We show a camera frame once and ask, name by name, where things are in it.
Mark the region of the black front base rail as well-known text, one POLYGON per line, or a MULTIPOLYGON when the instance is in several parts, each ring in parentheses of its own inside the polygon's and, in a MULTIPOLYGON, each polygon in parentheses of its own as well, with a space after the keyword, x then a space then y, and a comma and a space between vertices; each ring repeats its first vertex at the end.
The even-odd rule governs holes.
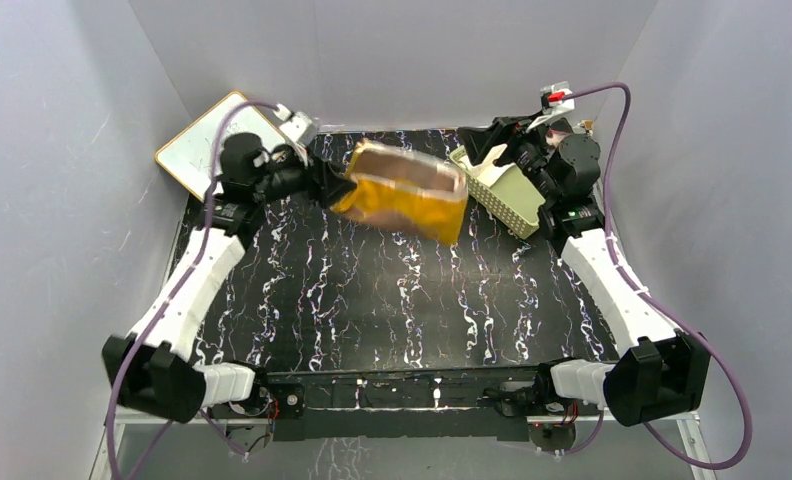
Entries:
MULTIPOLYGON (((325 372, 269 372, 265 381, 279 401, 279 418, 300 418, 310 409, 493 409, 504 417, 545 415, 534 366, 481 366, 325 372)), ((401 421, 384 424, 315 419, 279 420, 279 441, 338 437, 493 437, 526 441, 529 423, 488 421, 470 414, 461 421, 401 421)))

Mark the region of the green plastic basket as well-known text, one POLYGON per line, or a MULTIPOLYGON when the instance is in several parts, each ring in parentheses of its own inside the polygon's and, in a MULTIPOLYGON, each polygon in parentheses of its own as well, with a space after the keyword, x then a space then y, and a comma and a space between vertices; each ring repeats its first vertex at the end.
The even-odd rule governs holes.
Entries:
POLYGON ((470 165, 462 145, 448 159, 465 173, 469 194, 514 235, 526 239, 539 229, 537 210, 545 200, 516 167, 488 188, 473 177, 474 166, 470 165))

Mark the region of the aluminium frame rail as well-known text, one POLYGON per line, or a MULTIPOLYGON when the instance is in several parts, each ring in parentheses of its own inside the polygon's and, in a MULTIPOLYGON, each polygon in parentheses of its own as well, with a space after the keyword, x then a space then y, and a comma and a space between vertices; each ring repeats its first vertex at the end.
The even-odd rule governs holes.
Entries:
MULTIPOLYGON (((300 418, 279 418, 279 420, 303 420, 311 421, 315 419, 343 421, 338 419, 360 420, 362 423, 368 424, 384 424, 401 421, 461 421, 466 420, 470 414, 475 418, 488 418, 488 421, 501 421, 501 420, 517 420, 530 424, 545 424, 545 423, 561 423, 562 416, 559 415, 530 415, 525 417, 504 417, 499 415, 493 409, 479 409, 479 408, 444 408, 444 409, 310 409, 307 410, 300 418)), ((238 414, 217 414, 216 417, 211 418, 213 421, 220 425, 266 425, 266 416, 253 417, 238 414)), ((576 418, 577 422, 596 422, 598 420, 597 413, 579 413, 576 418)), ((133 409, 118 407, 115 413, 115 423, 117 425, 161 425, 166 422, 157 416, 149 415, 147 413, 138 412, 133 409)), ((696 411, 689 413, 680 413, 670 415, 656 421, 700 421, 700 415, 696 411)))

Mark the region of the orange towel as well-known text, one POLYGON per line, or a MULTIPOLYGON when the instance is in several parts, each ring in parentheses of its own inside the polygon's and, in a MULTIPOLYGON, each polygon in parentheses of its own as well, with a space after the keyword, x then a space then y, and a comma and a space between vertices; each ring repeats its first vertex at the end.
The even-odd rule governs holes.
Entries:
POLYGON ((457 243, 469 197, 466 174, 416 150, 364 139, 345 173, 354 189, 330 210, 360 224, 457 243))

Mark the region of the dark book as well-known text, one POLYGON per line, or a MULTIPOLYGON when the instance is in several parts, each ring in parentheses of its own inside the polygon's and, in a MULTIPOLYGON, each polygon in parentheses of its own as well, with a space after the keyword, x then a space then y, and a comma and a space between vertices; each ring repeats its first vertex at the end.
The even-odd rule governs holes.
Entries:
POLYGON ((555 147, 567 136, 573 134, 589 135, 589 130, 581 125, 572 125, 566 118, 559 118, 549 124, 545 136, 546 143, 555 147))

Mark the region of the wood framed whiteboard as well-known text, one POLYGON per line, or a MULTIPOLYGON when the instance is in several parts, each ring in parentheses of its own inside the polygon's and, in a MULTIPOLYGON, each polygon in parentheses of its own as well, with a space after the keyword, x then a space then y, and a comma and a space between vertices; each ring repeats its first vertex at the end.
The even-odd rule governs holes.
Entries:
MULTIPOLYGON (((247 98, 232 91, 155 153, 155 161, 190 194, 202 201, 210 184, 210 163, 217 131, 233 107, 247 98)), ((267 109, 250 107, 236 114, 224 135, 254 133, 271 150, 282 144, 279 120, 270 118, 267 109)))

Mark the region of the white towel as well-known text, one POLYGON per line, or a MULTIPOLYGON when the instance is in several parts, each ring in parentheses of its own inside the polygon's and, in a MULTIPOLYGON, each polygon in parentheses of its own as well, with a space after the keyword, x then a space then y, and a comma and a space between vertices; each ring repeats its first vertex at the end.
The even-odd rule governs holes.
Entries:
POLYGON ((515 168, 513 163, 503 165, 501 157, 507 149, 507 144, 499 144, 490 149, 479 165, 473 167, 473 177, 488 188, 492 187, 510 169, 515 168))

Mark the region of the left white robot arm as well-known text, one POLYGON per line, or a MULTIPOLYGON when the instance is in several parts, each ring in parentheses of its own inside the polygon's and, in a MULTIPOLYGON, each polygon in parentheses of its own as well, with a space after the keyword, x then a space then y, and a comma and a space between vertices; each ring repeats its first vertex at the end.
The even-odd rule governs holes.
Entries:
POLYGON ((187 423, 205 408, 232 402, 247 416, 266 411, 269 387, 239 361, 196 366, 196 334, 221 286, 253 245, 269 204, 304 194, 328 209, 356 188, 335 164, 288 141, 271 150, 253 133, 216 141, 201 225, 144 316, 125 336, 110 336, 102 360, 111 383, 108 416, 118 408, 187 423))

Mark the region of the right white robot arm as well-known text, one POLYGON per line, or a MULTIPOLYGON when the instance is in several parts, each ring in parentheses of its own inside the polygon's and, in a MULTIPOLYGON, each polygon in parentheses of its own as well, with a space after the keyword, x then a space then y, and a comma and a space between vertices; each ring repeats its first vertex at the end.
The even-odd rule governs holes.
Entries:
POLYGON ((527 117, 497 117, 485 128, 459 127, 463 168, 469 191, 497 218, 507 207, 478 178, 500 167, 520 172, 525 185, 516 193, 538 193, 539 231, 561 260, 584 283, 609 325, 619 356, 614 363, 562 358, 542 363, 529 388, 493 393, 501 404, 537 404, 562 413, 573 401, 609 410, 633 426, 699 407, 710 355, 701 343, 666 319, 627 283, 631 273, 620 262, 616 241, 605 230, 593 186, 600 177, 599 144, 577 133, 565 119, 528 129, 527 117))

